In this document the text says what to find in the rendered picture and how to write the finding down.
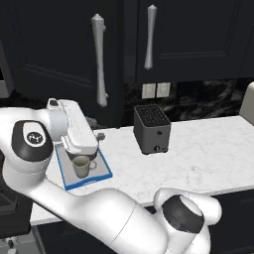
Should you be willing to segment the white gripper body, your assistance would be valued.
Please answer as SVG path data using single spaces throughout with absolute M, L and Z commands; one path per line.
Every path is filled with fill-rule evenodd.
M 67 118 L 66 135 L 62 136 L 65 149 L 73 155 L 94 155 L 98 141 L 79 105 L 73 100 L 61 100 L 60 105 Z

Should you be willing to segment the pale green mug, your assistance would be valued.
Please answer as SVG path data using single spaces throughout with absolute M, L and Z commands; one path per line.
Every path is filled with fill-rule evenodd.
M 84 179 L 91 170 L 97 166 L 95 161 L 91 161 L 87 156 L 77 156 L 72 160 L 72 166 L 78 178 Z

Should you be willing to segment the blue-edged grey tray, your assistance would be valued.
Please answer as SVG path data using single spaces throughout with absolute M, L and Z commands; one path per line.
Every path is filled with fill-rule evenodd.
M 58 163 L 62 175 L 64 188 L 69 191 L 80 188 L 85 185 L 90 185 L 96 182 L 104 181 L 113 177 L 113 174 L 101 152 L 98 150 L 96 158 L 91 162 L 92 165 L 96 165 L 95 169 L 92 169 L 86 178 L 80 179 L 72 166 L 72 162 L 69 159 L 63 144 L 56 144 L 55 150 L 58 158 Z

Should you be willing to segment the black cabinet door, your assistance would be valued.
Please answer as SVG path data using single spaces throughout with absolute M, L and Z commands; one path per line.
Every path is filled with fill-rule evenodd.
M 105 107 L 97 102 L 95 15 L 104 20 Z M 123 0 L 0 0 L 0 44 L 15 89 L 42 101 L 72 99 L 98 124 L 118 127 L 123 113 L 123 17 Z
M 145 69 L 147 8 L 157 7 L 153 67 Z M 254 0 L 140 0 L 139 83 L 236 78 L 254 29 Z

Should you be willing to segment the black base cabinet run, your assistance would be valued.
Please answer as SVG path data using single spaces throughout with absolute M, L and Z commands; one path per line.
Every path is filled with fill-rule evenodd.
M 254 254 L 254 190 L 218 194 L 219 222 L 209 226 L 210 254 Z M 117 254 L 66 222 L 37 226 L 46 254 Z

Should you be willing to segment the dark grey toaster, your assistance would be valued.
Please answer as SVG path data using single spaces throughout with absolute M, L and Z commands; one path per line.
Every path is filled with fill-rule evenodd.
M 167 153 L 171 121 L 157 104 L 134 107 L 133 133 L 143 154 Z

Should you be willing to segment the grey extractor hood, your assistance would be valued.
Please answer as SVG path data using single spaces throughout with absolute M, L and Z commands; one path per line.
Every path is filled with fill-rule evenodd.
M 13 78 L 7 59 L 4 53 L 3 44 L 0 41 L 0 71 L 3 78 L 0 78 L 0 98 L 8 98 L 14 90 Z

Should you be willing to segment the black stove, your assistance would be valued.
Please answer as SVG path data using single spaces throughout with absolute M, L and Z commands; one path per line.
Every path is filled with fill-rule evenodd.
M 28 234 L 33 202 L 0 182 L 0 239 Z

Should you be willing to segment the cream rounded appliance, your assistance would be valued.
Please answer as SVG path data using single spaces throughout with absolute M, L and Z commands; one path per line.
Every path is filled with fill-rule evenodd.
M 239 115 L 254 126 L 254 81 L 247 86 Z

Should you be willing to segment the cream wall socket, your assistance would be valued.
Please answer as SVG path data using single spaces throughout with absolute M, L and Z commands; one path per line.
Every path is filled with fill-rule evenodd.
M 154 98 L 156 95 L 156 84 L 155 83 L 146 83 L 142 85 L 142 98 Z
M 157 84 L 157 97 L 163 98 L 170 95 L 171 84 L 169 82 L 161 82 Z

